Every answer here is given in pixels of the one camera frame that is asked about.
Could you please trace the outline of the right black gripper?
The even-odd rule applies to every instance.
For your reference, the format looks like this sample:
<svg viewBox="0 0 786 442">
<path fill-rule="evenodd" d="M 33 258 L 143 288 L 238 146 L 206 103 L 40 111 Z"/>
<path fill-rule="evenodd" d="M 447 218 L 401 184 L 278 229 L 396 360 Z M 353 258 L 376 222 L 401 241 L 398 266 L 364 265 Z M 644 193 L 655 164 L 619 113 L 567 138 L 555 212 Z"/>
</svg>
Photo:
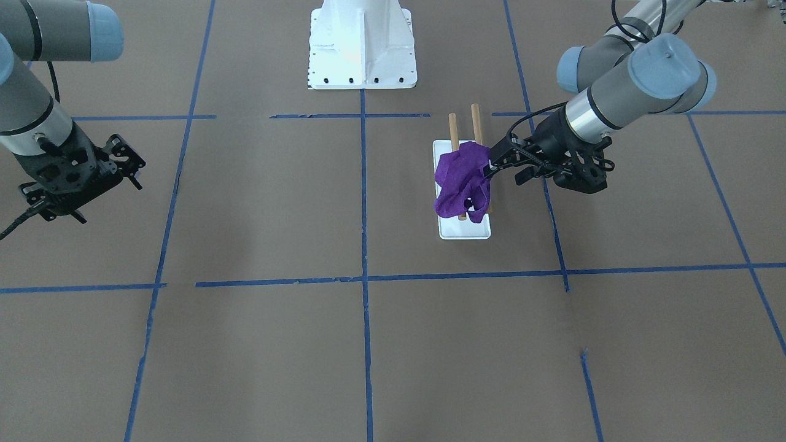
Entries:
<svg viewBox="0 0 786 442">
<path fill-rule="evenodd" d="M 98 147 L 76 123 L 53 155 L 14 157 L 35 181 L 18 185 L 28 205 L 45 221 L 71 216 L 81 224 L 87 220 L 79 208 L 112 190 L 123 177 L 143 190 L 138 174 L 147 165 L 120 134 Z"/>
</svg>

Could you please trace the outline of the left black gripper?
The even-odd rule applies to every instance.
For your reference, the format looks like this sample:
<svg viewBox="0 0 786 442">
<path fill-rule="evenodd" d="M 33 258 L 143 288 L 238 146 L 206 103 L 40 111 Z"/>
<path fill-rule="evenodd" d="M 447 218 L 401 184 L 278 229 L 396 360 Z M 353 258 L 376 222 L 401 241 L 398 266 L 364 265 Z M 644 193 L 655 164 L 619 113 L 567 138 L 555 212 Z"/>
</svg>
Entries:
<svg viewBox="0 0 786 442">
<path fill-rule="evenodd" d="M 546 162 L 541 163 L 535 146 L 540 149 Z M 553 176 L 556 165 L 565 163 L 571 151 L 590 155 L 593 144 L 575 134 L 568 123 L 565 106 L 561 106 L 536 126 L 531 139 L 508 134 L 491 147 L 483 175 L 485 179 L 492 179 L 501 170 L 520 168 L 514 176 L 515 184 L 520 187 L 533 179 Z"/>
</svg>

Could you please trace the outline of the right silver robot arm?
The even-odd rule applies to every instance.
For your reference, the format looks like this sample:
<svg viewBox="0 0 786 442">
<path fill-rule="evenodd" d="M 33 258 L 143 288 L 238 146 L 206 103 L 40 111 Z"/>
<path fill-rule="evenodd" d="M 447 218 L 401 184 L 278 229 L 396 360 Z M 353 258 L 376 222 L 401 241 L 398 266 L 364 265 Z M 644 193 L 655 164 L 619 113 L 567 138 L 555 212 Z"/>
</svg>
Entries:
<svg viewBox="0 0 786 442">
<path fill-rule="evenodd" d="M 120 58 L 125 31 L 116 12 L 92 1 L 1 3 L 1 140 L 30 177 L 20 193 L 35 215 L 86 223 L 84 205 L 128 179 L 141 188 L 143 160 L 118 134 L 96 145 L 67 113 L 53 65 Z"/>
</svg>

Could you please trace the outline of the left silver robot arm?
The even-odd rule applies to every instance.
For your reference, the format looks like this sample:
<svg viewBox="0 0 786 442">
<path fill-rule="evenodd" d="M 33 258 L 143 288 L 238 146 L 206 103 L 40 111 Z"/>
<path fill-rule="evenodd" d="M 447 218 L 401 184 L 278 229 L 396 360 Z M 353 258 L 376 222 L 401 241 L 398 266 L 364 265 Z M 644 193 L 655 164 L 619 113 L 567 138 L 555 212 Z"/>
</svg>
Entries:
<svg viewBox="0 0 786 442">
<path fill-rule="evenodd" d="M 556 79 L 572 93 L 527 138 L 511 130 L 489 152 L 483 176 L 519 167 L 518 185 L 550 178 L 561 188 L 593 194 L 607 188 L 615 164 L 605 157 L 612 134 L 650 114 L 684 114 L 715 95 L 716 73 L 679 38 L 699 1 L 640 1 L 589 47 L 559 59 Z"/>
</svg>

